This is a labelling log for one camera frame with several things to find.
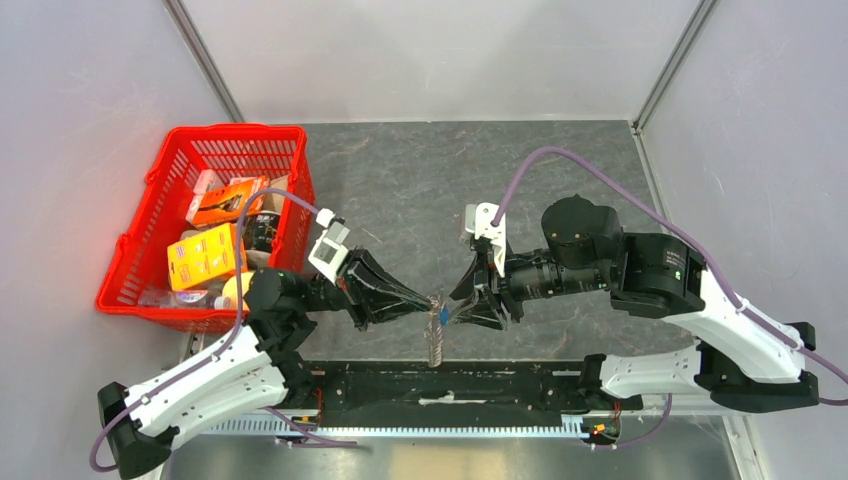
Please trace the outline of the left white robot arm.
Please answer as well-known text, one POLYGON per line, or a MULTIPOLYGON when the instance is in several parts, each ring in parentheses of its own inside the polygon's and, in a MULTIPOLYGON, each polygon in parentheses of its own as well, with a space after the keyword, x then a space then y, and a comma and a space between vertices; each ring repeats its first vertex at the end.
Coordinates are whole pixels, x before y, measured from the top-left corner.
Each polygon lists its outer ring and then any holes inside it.
POLYGON ((307 405, 315 379, 298 348, 317 324, 312 312, 344 311, 366 330, 427 312, 430 299, 388 274, 365 249, 347 253, 329 276, 264 268, 242 297, 243 319, 215 344, 159 376, 97 393, 102 432, 90 454, 107 443, 122 479, 162 465, 172 451, 206 428, 255 409, 307 405))

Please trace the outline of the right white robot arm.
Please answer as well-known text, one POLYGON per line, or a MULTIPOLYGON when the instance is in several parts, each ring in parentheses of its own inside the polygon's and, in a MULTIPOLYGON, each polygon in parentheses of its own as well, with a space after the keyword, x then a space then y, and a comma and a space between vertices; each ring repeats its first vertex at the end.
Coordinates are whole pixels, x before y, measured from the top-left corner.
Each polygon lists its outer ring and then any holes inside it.
POLYGON ((742 310, 683 241, 628 233, 613 208, 575 195, 544 211, 544 248, 515 253, 497 210, 493 203, 465 209, 463 230, 474 258, 451 293, 457 302, 452 322, 503 330, 523 318, 527 301, 605 291, 615 310, 693 335, 693 343, 677 351, 585 357, 577 395, 588 408, 645 394, 705 395, 746 413, 819 403, 818 379, 794 351, 814 345, 813 326, 742 310))

